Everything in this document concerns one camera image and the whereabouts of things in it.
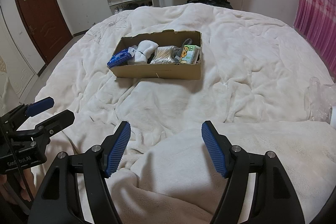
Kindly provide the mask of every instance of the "striped curtain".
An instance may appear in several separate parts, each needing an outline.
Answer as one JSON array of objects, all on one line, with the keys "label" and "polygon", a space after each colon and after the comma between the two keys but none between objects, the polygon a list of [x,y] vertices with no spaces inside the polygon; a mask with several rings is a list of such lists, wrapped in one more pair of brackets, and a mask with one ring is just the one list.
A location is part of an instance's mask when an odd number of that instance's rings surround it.
[{"label": "striped curtain", "polygon": [[336,0],[300,0],[294,26],[336,75]]}]

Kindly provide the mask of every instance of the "door frame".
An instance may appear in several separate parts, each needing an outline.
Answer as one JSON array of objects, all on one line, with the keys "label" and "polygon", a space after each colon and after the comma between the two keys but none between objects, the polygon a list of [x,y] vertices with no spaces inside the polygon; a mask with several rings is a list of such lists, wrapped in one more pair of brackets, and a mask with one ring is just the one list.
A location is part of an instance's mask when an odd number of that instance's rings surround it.
[{"label": "door frame", "polygon": [[[56,5],[56,9],[57,9],[57,11],[58,11],[58,13],[59,13],[59,15],[60,15],[60,17],[61,17],[62,23],[63,23],[64,27],[66,28],[67,32],[69,33],[69,37],[72,37],[72,34],[71,34],[71,32],[70,32],[70,30],[69,30],[69,28],[68,28],[67,23],[65,22],[65,19],[64,19],[64,17],[63,17],[62,12],[61,12],[61,9],[59,8],[59,5],[58,5],[57,0],[54,0],[54,2],[55,2],[55,5]],[[18,12],[19,12],[20,18],[21,18],[21,20],[22,20],[22,23],[23,23],[23,25],[24,25],[24,27],[25,27],[25,29],[26,29],[26,32],[27,32],[29,38],[30,38],[31,41],[33,42],[33,44],[34,44],[36,50],[37,50],[38,53],[40,54],[40,56],[41,56],[41,58],[43,59],[43,61],[46,63],[46,65],[48,65],[49,62],[47,61],[46,57],[43,55],[42,51],[40,50],[39,46],[38,46],[37,43],[36,43],[36,41],[35,41],[35,39],[34,39],[32,33],[31,33],[31,31],[29,30],[29,27],[28,27],[28,25],[27,25],[27,23],[26,23],[26,21],[25,21],[25,18],[24,18],[24,16],[23,16],[23,13],[22,13],[22,11],[21,11],[21,8],[20,8],[20,5],[19,5],[19,1],[18,1],[18,0],[15,0],[15,4],[16,4],[16,8],[17,8],[17,10],[18,10]]]}]

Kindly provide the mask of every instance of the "blue package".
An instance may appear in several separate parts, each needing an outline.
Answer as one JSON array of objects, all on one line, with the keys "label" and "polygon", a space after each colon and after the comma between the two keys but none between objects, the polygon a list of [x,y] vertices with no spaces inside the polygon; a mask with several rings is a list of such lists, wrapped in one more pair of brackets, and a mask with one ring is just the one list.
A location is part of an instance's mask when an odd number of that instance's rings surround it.
[{"label": "blue package", "polygon": [[129,47],[118,52],[117,54],[111,57],[110,61],[107,63],[107,67],[109,67],[110,69],[115,66],[119,66],[120,64],[124,63],[127,60],[130,60],[134,56],[135,50],[136,50],[135,48]]}]

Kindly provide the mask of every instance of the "floor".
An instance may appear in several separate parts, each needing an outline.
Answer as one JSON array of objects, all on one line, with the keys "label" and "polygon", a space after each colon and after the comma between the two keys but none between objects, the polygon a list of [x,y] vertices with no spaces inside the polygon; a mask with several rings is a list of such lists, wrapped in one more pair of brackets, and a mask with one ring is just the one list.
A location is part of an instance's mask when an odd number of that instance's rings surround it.
[{"label": "floor", "polygon": [[46,69],[43,71],[41,76],[31,88],[26,100],[24,101],[24,104],[30,104],[35,102],[35,97],[40,92],[41,88],[43,88],[47,84],[47,80],[53,73],[53,70],[56,68],[57,64],[63,59],[68,50],[70,50],[71,47],[83,36],[84,35],[79,35],[71,39],[69,43],[55,56],[55,58],[49,63],[49,65],[46,67]]}]

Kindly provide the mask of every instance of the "white blanket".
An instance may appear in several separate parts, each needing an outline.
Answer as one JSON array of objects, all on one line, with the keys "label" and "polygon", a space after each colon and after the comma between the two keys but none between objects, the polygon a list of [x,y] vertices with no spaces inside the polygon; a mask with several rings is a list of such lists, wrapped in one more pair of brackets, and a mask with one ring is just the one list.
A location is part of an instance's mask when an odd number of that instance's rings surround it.
[{"label": "white blanket", "polygon": [[[202,33],[201,80],[117,79],[106,68],[122,36],[164,29]],[[22,126],[33,128],[65,109],[76,116],[72,126],[52,138],[48,162],[35,168],[36,183],[59,151],[85,152],[121,121],[129,121],[132,135],[122,169],[107,180],[124,223],[208,223],[225,183],[211,164],[205,165],[209,157],[200,128],[211,120],[248,152],[274,148],[298,191],[305,218],[312,219],[335,185],[336,133],[323,123],[295,123],[310,118],[312,76],[332,83],[309,44],[276,19],[202,4],[116,14],[69,50],[36,97],[51,96],[55,106]],[[249,134],[243,122],[269,123],[250,124],[260,131]],[[288,143],[290,138],[295,145]],[[81,195],[86,204],[83,187]],[[83,210],[92,221],[87,204]],[[245,208],[242,217],[247,213]]]}]

